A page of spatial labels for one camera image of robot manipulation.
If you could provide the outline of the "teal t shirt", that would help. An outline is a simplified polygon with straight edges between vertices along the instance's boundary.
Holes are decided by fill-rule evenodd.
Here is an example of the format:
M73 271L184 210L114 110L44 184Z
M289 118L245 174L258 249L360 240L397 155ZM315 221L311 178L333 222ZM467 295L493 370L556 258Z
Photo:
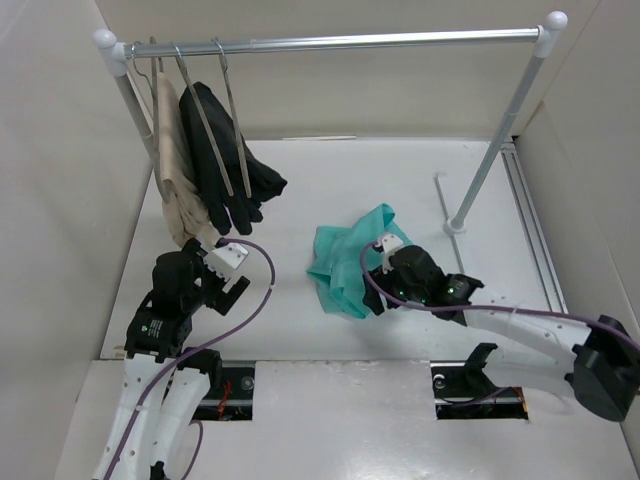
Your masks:
M371 309L364 305L365 280L360 255L371 270L381 265L381 256L365 246L391 233L406 245L407 235L394 222L395 211L382 203L358 219L350 227L319 226L313 242L313 261L307 274L316 284L323 311L364 319Z

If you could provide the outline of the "metal clothes hanger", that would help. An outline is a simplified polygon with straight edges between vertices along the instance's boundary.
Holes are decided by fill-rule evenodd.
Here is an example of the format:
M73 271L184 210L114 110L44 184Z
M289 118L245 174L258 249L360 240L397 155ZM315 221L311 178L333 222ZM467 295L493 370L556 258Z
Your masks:
M237 114L237 111L236 111L235 101L234 101L231 82L230 82L230 77L229 77L228 61L227 61L227 58L226 58L226 53L225 53L225 51L224 51L219 39L217 37L215 37L215 38L212 39L212 42L218 47L218 50L219 50L219 64L220 64L220 68L221 68L221 71L222 71L222 75L223 75L223 79L224 79L224 83L225 83L225 88L226 88L226 93L227 93L227 98L228 98L228 103L229 103L230 117L231 117L231 120L232 120L233 129L234 129L235 142L236 142L236 147L237 147L237 152L238 152L239 166L240 166L240 171L241 171L241 175L242 175L244 190L245 190L246 196L249 199L251 199L252 198L252 187L251 187L251 183L250 183L248 164L247 164L247 159L246 159L246 152L245 152L245 148L244 148L244 139L243 139L242 132L241 132L241 129L240 129L239 118L238 118L238 114Z

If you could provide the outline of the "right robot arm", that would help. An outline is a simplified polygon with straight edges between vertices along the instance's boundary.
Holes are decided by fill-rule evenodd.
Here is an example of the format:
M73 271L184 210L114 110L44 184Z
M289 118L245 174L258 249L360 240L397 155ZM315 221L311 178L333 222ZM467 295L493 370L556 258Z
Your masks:
M380 255L363 268L364 304L375 314L404 307L469 329L483 330L529 348L513 353L480 342L463 360L439 361L432 388L439 406L485 406L509 390L532 388L575 399L595 416L621 423L639 392L639 344L616 319L596 320L507 304L472 302L481 280L446 274L426 250L392 234L368 243L363 255Z

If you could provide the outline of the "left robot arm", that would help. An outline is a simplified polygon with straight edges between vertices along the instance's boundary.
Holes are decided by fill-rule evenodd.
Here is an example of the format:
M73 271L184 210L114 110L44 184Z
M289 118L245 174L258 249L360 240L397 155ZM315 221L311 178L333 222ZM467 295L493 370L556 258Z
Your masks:
M237 244L205 250L189 240L160 255L152 288L126 333L124 379L96 479L168 479L180 444L204 397L222 387L219 352L185 344L202 307L226 315L250 284L236 270L247 258Z

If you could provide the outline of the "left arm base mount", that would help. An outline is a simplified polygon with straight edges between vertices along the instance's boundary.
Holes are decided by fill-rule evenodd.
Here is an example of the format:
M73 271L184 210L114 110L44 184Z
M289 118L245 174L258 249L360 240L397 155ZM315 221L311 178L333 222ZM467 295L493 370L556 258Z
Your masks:
M254 363L224 363L220 384L210 388L193 418L213 422L250 421L254 388Z

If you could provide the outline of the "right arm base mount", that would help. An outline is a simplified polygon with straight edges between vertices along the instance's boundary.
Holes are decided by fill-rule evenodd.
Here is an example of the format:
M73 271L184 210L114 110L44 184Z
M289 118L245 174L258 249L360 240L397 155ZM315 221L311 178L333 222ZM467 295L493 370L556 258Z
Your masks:
M438 420L528 420L520 387L498 387L485 374L494 343L480 343L463 361L430 364Z

